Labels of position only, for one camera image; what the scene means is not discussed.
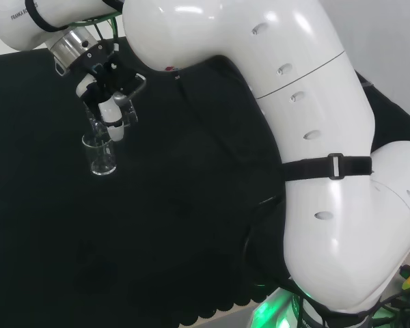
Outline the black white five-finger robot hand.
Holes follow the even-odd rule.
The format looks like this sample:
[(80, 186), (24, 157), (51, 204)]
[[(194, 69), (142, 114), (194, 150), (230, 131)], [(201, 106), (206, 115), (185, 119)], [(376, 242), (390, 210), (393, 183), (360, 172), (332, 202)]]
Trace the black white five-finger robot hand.
[(131, 100), (146, 86), (146, 78), (128, 67), (117, 43), (102, 40), (72, 64), (73, 73), (85, 76), (76, 94), (90, 113), (95, 133), (106, 132), (112, 141), (124, 138), (124, 117), (132, 112)]

